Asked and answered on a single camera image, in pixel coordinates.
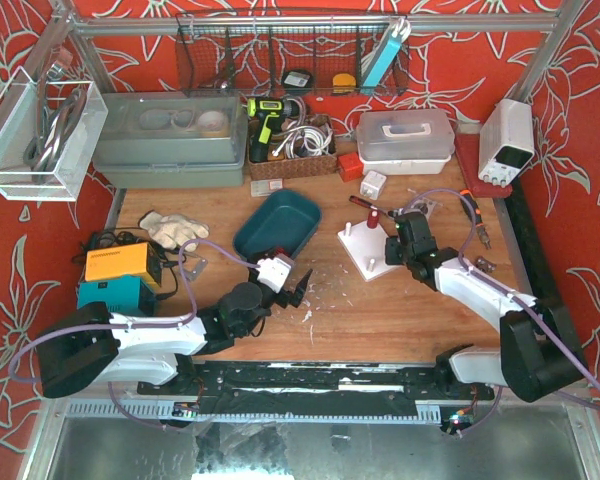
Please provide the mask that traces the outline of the red handled ratchet wrench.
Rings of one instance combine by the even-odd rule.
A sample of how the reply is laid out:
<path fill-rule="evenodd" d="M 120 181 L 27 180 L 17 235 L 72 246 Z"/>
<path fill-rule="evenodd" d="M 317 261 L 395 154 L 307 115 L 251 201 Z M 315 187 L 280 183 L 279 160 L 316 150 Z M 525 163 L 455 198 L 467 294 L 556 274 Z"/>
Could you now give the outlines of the red handled ratchet wrench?
<path fill-rule="evenodd" d="M 381 207 L 373 204 L 372 202 L 370 202 L 364 198 L 358 197 L 358 196 L 351 195 L 349 197 L 349 201 L 355 205 L 361 206 L 368 210 L 377 211 L 379 214 L 382 214 L 388 218 L 395 218 L 398 215 L 398 211 L 396 209 L 381 208 Z"/>

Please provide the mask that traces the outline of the woven brown basket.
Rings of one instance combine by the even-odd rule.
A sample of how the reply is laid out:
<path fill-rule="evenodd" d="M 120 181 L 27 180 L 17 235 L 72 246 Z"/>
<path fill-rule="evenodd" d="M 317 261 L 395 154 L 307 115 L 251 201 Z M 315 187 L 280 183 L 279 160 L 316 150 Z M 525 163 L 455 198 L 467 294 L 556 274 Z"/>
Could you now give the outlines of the woven brown basket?
<path fill-rule="evenodd" d="M 332 139 L 328 153 L 314 157 L 283 158 L 262 163 L 253 163 L 250 154 L 251 139 L 247 140 L 245 164 L 252 180 L 293 179 L 335 173 L 338 169 L 336 144 Z"/>

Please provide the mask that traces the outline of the yellow tape measure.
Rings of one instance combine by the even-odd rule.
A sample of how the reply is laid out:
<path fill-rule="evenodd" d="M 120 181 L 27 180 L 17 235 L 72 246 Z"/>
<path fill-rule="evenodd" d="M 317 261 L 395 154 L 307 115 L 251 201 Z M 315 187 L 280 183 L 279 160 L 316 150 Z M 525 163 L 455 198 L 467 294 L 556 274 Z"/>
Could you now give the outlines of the yellow tape measure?
<path fill-rule="evenodd" d="M 354 93 L 356 88 L 357 81 L 354 75 L 341 72 L 332 77 L 333 95 L 348 95 Z"/>

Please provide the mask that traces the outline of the white power supply unit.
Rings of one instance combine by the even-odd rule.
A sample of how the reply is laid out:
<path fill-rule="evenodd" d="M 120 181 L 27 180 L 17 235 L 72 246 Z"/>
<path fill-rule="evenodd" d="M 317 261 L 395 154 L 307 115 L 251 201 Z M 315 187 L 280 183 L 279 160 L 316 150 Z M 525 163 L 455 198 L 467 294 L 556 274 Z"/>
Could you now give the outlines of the white power supply unit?
<path fill-rule="evenodd" d="M 479 133 L 478 178 L 504 188 L 534 155 L 531 106 L 502 99 Z"/>

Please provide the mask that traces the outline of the clear small label bag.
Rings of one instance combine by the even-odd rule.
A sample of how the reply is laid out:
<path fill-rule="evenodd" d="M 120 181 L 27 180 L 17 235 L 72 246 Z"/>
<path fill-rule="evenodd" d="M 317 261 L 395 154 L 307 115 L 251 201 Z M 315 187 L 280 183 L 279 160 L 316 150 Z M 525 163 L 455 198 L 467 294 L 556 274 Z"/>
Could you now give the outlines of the clear small label bag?
<path fill-rule="evenodd" d="M 282 188 L 282 179 L 256 180 L 250 182 L 250 193 L 252 197 L 267 197 Z"/>

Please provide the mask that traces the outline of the grey plastic storage box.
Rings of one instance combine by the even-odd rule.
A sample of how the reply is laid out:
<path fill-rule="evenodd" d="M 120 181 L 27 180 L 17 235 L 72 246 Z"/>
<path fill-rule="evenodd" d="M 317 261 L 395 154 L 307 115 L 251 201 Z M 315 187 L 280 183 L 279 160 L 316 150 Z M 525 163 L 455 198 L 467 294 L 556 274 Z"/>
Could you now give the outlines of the grey plastic storage box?
<path fill-rule="evenodd" d="M 117 188 L 236 187 L 248 119 L 235 96 L 110 93 L 93 166 Z"/>

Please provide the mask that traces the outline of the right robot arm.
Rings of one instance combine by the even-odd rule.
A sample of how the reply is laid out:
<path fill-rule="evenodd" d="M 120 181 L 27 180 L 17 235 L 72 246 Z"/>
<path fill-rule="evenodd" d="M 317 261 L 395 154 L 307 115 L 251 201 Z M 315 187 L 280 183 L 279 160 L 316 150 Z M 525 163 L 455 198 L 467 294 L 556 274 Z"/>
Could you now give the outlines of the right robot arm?
<path fill-rule="evenodd" d="M 440 249 L 424 214 L 394 217 L 385 261 L 450 297 L 499 334 L 495 349 L 461 345 L 436 357 L 444 384 L 502 386 L 532 403 L 582 379 L 588 370 L 566 307 L 515 291 L 477 269 L 453 248 Z"/>

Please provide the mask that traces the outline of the orange power box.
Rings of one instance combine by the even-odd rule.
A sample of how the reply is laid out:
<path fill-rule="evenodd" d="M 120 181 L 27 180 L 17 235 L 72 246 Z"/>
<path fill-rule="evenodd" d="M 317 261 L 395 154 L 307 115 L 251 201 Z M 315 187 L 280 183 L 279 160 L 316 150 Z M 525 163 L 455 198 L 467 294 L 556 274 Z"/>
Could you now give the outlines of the orange power box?
<path fill-rule="evenodd" d="M 154 287 L 162 284 L 162 264 L 148 242 L 92 250 L 86 256 L 87 282 L 137 276 Z"/>

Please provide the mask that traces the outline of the metal bracket piece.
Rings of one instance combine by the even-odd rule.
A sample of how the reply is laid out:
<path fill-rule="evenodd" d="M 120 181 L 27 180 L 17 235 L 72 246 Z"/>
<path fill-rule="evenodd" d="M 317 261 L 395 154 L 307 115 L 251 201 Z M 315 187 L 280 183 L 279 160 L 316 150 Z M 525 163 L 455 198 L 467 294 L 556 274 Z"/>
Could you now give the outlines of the metal bracket piece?
<path fill-rule="evenodd" d="M 187 282 L 194 282 L 206 268 L 208 260 L 199 255 L 188 256 L 187 259 L 191 264 L 184 265 L 180 269 L 180 274 Z"/>

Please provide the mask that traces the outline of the small red spring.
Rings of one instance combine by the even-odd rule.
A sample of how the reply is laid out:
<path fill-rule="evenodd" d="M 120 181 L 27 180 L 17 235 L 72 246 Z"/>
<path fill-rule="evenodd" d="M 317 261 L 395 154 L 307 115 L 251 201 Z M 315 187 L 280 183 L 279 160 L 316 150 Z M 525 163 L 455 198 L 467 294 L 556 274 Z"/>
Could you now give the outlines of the small red spring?
<path fill-rule="evenodd" d="M 371 210 L 367 217 L 366 226 L 368 229 L 376 229 L 379 225 L 380 214 L 377 210 Z"/>

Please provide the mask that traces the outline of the white work glove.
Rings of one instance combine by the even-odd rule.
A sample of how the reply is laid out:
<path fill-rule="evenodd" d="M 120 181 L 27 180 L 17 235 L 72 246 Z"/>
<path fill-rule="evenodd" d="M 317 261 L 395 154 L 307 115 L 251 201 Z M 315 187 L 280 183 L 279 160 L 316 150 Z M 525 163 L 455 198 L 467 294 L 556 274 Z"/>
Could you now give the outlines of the white work glove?
<path fill-rule="evenodd" d="M 163 216 L 156 211 L 147 212 L 138 223 L 149 237 L 168 250 L 180 249 L 187 241 L 206 239 L 210 229 L 182 214 Z"/>

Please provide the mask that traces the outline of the plastic bag with parts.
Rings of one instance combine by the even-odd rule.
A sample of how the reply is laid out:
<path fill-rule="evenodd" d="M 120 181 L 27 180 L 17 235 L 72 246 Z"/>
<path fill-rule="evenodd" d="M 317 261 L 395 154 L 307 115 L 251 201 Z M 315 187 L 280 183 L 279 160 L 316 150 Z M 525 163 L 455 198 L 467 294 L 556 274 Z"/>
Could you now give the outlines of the plastic bag with parts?
<path fill-rule="evenodd" d="M 415 200 L 415 197 L 419 195 L 419 192 L 416 190 L 408 189 L 408 192 L 412 195 L 412 197 L 407 202 L 405 209 L 419 210 L 425 215 L 427 220 L 430 220 L 436 209 L 442 206 L 440 202 L 437 202 L 428 196 L 423 196 L 422 198 Z"/>

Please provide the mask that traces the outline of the clear acrylic hanging box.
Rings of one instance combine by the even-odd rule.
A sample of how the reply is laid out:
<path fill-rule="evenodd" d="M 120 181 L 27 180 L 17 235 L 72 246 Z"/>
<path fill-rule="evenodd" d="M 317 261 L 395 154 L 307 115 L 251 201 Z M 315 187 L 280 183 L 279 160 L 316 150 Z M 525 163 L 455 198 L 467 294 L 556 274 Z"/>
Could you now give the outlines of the clear acrylic hanging box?
<path fill-rule="evenodd" d="M 18 69 L 0 93 L 0 194 L 75 202 L 108 109 L 91 80 L 48 80 Z"/>

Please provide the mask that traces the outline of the white peg base plate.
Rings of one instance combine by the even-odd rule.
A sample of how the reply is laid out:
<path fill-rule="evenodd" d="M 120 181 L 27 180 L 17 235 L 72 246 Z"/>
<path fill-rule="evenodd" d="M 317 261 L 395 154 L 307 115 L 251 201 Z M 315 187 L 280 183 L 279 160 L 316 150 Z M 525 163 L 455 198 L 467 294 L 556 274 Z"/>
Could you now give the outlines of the white peg base plate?
<path fill-rule="evenodd" d="M 369 228 L 366 221 L 347 222 L 337 237 L 365 282 L 397 269 L 385 262 L 388 235 L 380 224 Z"/>

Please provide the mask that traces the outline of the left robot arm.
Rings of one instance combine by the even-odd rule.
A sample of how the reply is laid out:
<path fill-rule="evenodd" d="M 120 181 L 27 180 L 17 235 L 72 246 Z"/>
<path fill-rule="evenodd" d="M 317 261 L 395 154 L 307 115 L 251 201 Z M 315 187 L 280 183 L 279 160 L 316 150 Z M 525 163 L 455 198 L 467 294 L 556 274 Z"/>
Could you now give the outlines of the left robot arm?
<path fill-rule="evenodd" d="M 253 334 L 273 305 L 299 306 L 311 274 L 293 291 L 276 292 L 251 271 L 246 282 L 195 316 L 133 317 L 89 303 L 37 337 L 43 396 L 68 397 L 102 382 L 168 384 L 184 373 L 186 357 L 218 353 Z"/>

